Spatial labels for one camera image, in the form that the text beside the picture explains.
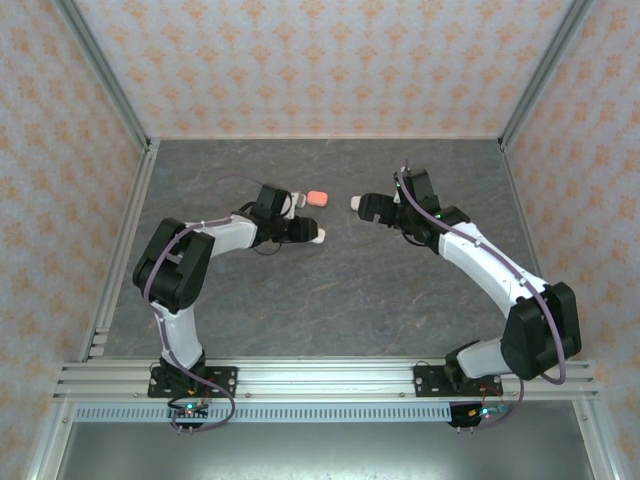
mounting plate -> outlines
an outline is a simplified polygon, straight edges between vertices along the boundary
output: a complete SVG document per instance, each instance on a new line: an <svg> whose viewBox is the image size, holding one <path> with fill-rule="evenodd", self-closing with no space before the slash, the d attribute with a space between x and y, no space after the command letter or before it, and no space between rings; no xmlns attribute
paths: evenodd
<svg viewBox="0 0 640 480"><path fill-rule="evenodd" d="M203 378L211 380L213 383L220 385L227 390L232 397L236 396L236 386L238 385L238 368L237 367L205 367ZM211 390L209 388L200 388L195 393L190 393L184 388L176 388L175 382L169 382L166 371L162 367L154 367L151 370L151 380L149 381L149 389L147 396L149 398L204 398L209 392L209 398L226 398L220 390Z"/></svg>
<svg viewBox="0 0 640 480"><path fill-rule="evenodd" d="M502 395L502 382L497 375L487 375L466 382L459 392L453 389L444 374L444 365L416 365L413 367L413 385L416 397L481 397L480 384L495 388ZM495 392L487 389L487 397L497 397Z"/></svg>

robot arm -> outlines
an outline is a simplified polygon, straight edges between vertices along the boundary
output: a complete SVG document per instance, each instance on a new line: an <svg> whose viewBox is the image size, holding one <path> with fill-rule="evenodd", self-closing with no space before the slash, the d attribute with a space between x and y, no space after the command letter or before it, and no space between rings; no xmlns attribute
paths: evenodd
<svg viewBox="0 0 640 480"><path fill-rule="evenodd" d="M441 208L425 170L402 172L406 189L419 206L445 225L467 238L430 222L410 204L395 176L395 197L376 193L354 197L352 207L358 216L398 229L405 239L430 248L471 277L498 305L506 319L501 338L465 345L446 356L445 374L456 391L465 383L488 375L514 373L523 380L544 373L558 365L555 344L537 301L525 288L523 279L498 261L481 244L501 254L506 263L526 279L544 299L560 333L565 358L581 349L576 300L564 283L550 286L508 259L486 238L470 218L456 207Z"/></svg>
<svg viewBox="0 0 640 480"><path fill-rule="evenodd" d="M163 368L180 375L169 355L170 345L180 365L199 375L204 368L204 350L198 341L194 303L200 294L209 262L232 250L248 249L268 240L274 243L322 243L325 232L310 218L295 216L298 194L264 185L255 202L221 221L182 223L167 218L140 258L133 283L144 296L151 271L161 266L152 280L149 298L156 312L158 326L165 328L166 343L160 360ZM191 229L160 259L169 242L185 229Z"/></svg>

wall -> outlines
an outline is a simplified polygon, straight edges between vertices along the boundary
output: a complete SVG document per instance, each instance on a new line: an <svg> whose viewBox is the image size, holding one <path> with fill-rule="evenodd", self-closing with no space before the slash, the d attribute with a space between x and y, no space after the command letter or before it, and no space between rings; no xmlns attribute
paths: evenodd
<svg viewBox="0 0 640 480"><path fill-rule="evenodd" d="M570 3L80 0L165 137L497 137Z"/></svg>
<svg viewBox="0 0 640 480"><path fill-rule="evenodd" d="M576 290L584 357L640 472L637 0L596 0L509 162L544 274Z"/></svg>
<svg viewBox="0 0 640 480"><path fill-rule="evenodd" d="M24 478L139 152L51 0L0 4L0 478Z"/></svg>

pink object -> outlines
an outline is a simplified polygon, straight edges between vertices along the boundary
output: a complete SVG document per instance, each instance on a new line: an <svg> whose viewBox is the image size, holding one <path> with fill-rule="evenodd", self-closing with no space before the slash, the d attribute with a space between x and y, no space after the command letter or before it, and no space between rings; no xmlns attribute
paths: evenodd
<svg viewBox="0 0 640 480"><path fill-rule="evenodd" d="M329 195L324 192L316 192L311 190L307 193L307 203L316 207L324 207L329 201Z"/></svg>

orange floral wallpaper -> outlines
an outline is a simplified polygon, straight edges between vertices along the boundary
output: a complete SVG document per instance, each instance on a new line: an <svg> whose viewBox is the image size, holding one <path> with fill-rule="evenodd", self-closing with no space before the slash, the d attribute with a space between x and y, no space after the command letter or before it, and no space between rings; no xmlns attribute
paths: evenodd
<svg viewBox="0 0 640 480"><path fill-rule="evenodd" d="M509 162L543 272L580 303L618 443L640 472L640 7L596 1Z"/></svg>
<svg viewBox="0 0 640 480"><path fill-rule="evenodd" d="M53 1L2 1L0 32L0 478L22 479L140 154Z"/></svg>
<svg viewBox="0 0 640 480"><path fill-rule="evenodd" d="M80 0L152 137L497 137L570 3Z"/></svg>

